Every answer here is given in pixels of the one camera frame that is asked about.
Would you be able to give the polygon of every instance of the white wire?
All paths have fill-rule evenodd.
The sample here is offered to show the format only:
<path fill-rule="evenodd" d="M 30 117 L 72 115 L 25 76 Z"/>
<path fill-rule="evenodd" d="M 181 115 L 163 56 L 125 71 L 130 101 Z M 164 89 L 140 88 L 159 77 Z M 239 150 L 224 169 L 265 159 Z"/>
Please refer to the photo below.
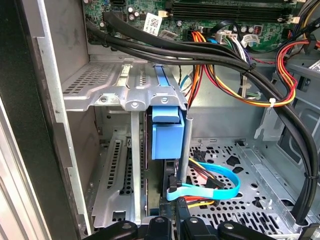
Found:
<path fill-rule="evenodd" d="M 241 58 L 247 63 L 248 60 L 247 60 L 247 57 L 246 57 L 246 54 L 245 54 L 245 50 L 242 47 L 241 43 L 236 38 L 231 38 L 231 40 L 235 43 L 236 48 L 238 49 Z M 245 98 L 247 96 L 247 78 L 245 76 L 243 76 L 242 77 L 242 81 L 243 81 L 243 83 L 242 83 L 242 91 L 241 91 L 242 94 L 241 94 L 241 96 L 243 98 Z"/>

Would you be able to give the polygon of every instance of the vented metal grille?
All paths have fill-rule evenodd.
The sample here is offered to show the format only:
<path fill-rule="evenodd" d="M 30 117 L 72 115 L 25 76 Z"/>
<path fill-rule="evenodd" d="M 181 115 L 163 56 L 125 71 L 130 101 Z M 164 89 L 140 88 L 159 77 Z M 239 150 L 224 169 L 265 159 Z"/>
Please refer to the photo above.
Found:
<path fill-rule="evenodd" d="M 78 94 L 84 87 L 103 84 L 114 64 L 97 63 L 90 66 L 77 80 L 68 86 L 63 94 Z"/>
<path fill-rule="evenodd" d="M 114 142 L 114 149 L 113 149 L 113 157 L 112 157 L 112 162 L 111 162 L 111 167 L 110 167 L 110 174 L 109 174 L 108 184 L 106 186 L 107 189 L 111 188 L 114 184 L 115 173 L 117 172 L 117 163 L 118 163 L 119 157 L 120 157 L 121 144 L 122 144 L 121 141 Z"/>
<path fill-rule="evenodd" d="M 207 163 L 215 163 L 229 168 L 241 180 L 239 194 L 230 200 L 221 200 L 218 206 L 198 206 L 190 208 L 192 216 L 206 218 L 215 228 L 224 221 L 234 221 L 267 235 L 291 234 L 281 220 L 281 212 L 272 199 L 273 193 L 260 186 L 255 175 L 243 159 L 238 156 L 234 145 L 192 146 L 190 157 L 204 156 Z M 225 184 L 224 189 L 234 188 L 234 184 L 225 176 L 214 173 L 216 178 Z M 194 169 L 188 168 L 187 181 L 203 187 L 206 180 Z"/>
<path fill-rule="evenodd" d="M 140 184 L 141 188 L 143 189 L 145 187 L 144 185 L 144 145 L 143 142 L 140 142 L 140 172 L 141 172 L 141 178 L 140 178 Z M 133 182 L 132 182 L 132 152 L 131 148 L 128 148 L 127 153 L 127 161 L 125 166 L 125 175 L 124 175 L 124 181 L 123 181 L 123 189 L 120 191 L 119 195 L 131 195 L 133 190 Z"/>
<path fill-rule="evenodd" d="M 125 175 L 124 175 L 124 182 L 123 182 L 123 189 L 120 191 L 119 195 L 131 195 L 134 190 L 132 189 L 132 156 L 131 156 L 131 149 L 128 150 L 128 157 L 126 160 L 125 166 Z"/>
<path fill-rule="evenodd" d="M 140 65 L 140 81 L 139 86 L 144 86 L 146 84 L 146 65 L 141 64 Z"/>

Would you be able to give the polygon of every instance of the white connector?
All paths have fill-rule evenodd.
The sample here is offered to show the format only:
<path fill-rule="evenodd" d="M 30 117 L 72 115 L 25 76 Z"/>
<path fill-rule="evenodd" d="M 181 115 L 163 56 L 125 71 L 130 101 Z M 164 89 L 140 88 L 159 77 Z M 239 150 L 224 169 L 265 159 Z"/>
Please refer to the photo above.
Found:
<path fill-rule="evenodd" d="M 230 30 L 223 30 L 215 33 L 214 37 L 215 37 L 215 40 L 221 45 L 227 45 L 226 37 L 229 37 L 231 39 L 232 38 L 236 39 L 238 37 L 238 34 L 232 33 L 232 31 Z"/>

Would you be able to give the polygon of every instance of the blue latch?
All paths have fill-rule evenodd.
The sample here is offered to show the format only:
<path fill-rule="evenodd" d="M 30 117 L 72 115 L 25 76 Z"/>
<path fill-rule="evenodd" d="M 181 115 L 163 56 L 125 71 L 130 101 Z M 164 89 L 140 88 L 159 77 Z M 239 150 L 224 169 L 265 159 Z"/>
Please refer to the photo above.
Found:
<path fill-rule="evenodd" d="M 155 66 L 159 85 L 169 86 L 162 66 Z M 178 106 L 152 107 L 152 159 L 181 157 L 185 122 Z"/>

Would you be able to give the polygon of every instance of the black plastic part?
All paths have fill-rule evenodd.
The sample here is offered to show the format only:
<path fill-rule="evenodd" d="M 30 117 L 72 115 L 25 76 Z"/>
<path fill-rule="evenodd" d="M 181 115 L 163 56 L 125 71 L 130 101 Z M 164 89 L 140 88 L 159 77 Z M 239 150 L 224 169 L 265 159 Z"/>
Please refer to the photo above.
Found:
<path fill-rule="evenodd" d="M 153 218 L 144 240 L 171 240 L 171 221 L 166 217 Z"/>
<path fill-rule="evenodd" d="M 224 221 L 217 227 L 219 239 L 224 240 L 275 240 L 234 221 Z"/>
<path fill-rule="evenodd" d="M 161 197 L 167 196 L 167 189 L 170 187 L 169 178 L 175 175 L 175 160 L 163 160 L 163 174 L 162 174 L 162 191 Z M 172 189 L 177 190 L 177 182 L 172 183 Z"/>
<path fill-rule="evenodd" d="M 206 180 L 206 184 L 205 187 L 207 189 L 224 189 L 225 184 L 221 181 L 219 181 L 218 179 L 212 179 L 211 177 L 208 177 Z"/>
<path fill-rule="evenodd" d="M 210 233 L 204 221 L 195 216 L 183 221 L 181 234 L 184 240 L 218 240 L 216 235 Z"/>
<path fill-rule="evenodd" d="M 138 236 L 138 227 L 130 221 L 118 221 L 85 238 L 85 240 L 134 240 Z"/>
<path fill-rule="evenodd" d="M 307 36 L 309 44 L 303 45 L 303 50 L 306 55 L 310 55 L 311 51 L 315 49 L 317 45 L 317 39 L 315 35 L 311 34 Z"/>
<path fill-rule="evenodd" d="M 193 150 L 193 158 L 200 163 L 206 163 L 206 151 Z"/>
<path fill-rule="evenodd" d="M 175 224 L 176 224 L 176 231 L 178 235 L 178 239 L 186 239 L 181 231 L 181 225 L 184 220 L 190 217 L 190 212 L 188 209 L 188 205 L 186 200 L 183 197 L 179 197 L 176 200 L 175 205 Z"/>
<path fill-rule="evenodd" d="M 319 223 L 311 223 L 309 226 L 306 226 L 302 229 L 302 233 L 298 240 L 309 240 L 314 234 L 315 230 L 319 228 Z"/>
<path fill-rule="evenodd" d="M 161 217 L 166 217 L 171 219 L 173 212 L 172 212 L 172 205 L 171 201 L 168 201 L 165 197 L 160 197 L 159 199 L 159 215 Z"/>
<path fill-rule="evenodd" d="M 291 8 L 260 7 L 245 5 L 219 5 L 195 2 L 173 2 L 167 4 L 166 10 L 175 19 L 210 19 L 246 21 L 252 23 L 279 23 L 291 14 Z"/>

